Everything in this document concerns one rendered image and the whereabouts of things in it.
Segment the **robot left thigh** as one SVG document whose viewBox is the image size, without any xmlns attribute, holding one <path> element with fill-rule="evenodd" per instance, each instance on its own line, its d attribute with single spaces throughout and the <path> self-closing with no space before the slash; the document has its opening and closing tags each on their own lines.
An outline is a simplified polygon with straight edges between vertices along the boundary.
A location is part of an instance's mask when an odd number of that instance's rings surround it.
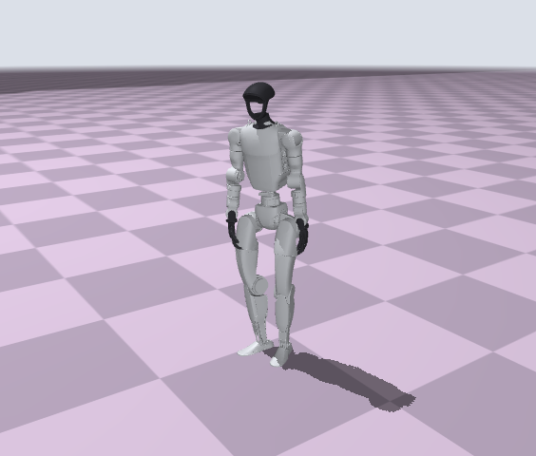
<svg viewBox="0 0 536 456">
<path fill-rule="evenodd" d="M 275 238 L 275 275 L 276 285 L 274 297 L 289 295 L 292 286 L 292 276 L 297 257 L 296 239 L 299 232 L 295 217 L 288 214 L 280 214 L 280 223 Z"/>
</svg>

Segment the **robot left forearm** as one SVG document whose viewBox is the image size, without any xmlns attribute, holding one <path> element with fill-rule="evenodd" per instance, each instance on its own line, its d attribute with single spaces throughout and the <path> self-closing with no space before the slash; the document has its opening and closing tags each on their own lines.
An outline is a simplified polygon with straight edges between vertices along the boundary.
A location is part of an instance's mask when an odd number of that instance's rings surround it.
<svg viewBox="0 0 536 456">
<path fill-rule="evenodd" d="M 297 219 L 303 219 L 304 226 L 309 220 L 309 217 L 307 215 L 307 207 L 306 207 L 306 187 L 305 187 L 305 180 L 302 174 L 300 174 L 299 178 L 300 188 L 297 188 L 291 192 L 291 196 L 293 198 L 293 210 L 295 215 L 295 221 Z"/>
</svg>

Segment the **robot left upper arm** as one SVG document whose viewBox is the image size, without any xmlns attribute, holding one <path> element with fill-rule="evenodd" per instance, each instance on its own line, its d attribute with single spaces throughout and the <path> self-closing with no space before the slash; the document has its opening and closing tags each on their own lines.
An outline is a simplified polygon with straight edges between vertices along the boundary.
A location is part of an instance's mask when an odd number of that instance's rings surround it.
<svg viewBox="0 0 536 456">
<path fill-rule="evenodd" d="M 281 144 L 286 148 L 290 174 L 287 175 L 287 186 L 291 189 L 300 188 L 299 178 L 302 174 L 302 143 L 303 138 L 299 131 L 282 128 L 278 132 Z"/>
</svg>

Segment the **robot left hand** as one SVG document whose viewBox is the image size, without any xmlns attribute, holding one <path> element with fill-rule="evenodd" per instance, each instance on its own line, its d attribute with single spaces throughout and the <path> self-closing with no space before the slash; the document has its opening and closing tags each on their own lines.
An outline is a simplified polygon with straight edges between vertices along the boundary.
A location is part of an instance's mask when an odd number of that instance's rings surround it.
<svg viewBox="0 0 536 456">
<path fill-rule="evenodd" d="M 308 243 L 308 230 L 307 228 L 309 227 L 309 224 L 308 222 L 306 223 L 306 225 L 304 226 L 304 221 L 302 218 L 298 218 L 297 219 L 297 226 L 298 226 L 298 230 L 300 230 L 299 232 L 299 242 L 298 242 L 298 245 L 297 245 L 297 254 L 301 254 L 307 243 Z"/>
</svg>

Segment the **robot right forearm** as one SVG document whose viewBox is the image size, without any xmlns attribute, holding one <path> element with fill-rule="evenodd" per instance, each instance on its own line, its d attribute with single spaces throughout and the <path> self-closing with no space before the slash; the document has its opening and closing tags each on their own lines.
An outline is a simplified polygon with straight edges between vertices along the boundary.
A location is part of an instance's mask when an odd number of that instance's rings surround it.
<svg viewBox="0 0 536 456">
<path fill-rule="evenodd" d="M 227 201 L 226 206 L 228 207 L 226 210 L 226 217 L 228 218 L 228 212 L 234 211 L 236 213 L 236 218 L 238 216 L 238 208 L 239 208 L 239 193 L 241 191 L 241 185 L 239 183 L 231 182 L 226 179 L 227 183 Z M 229 200 L 229 201 L 228 201 Z"/>
</svg>

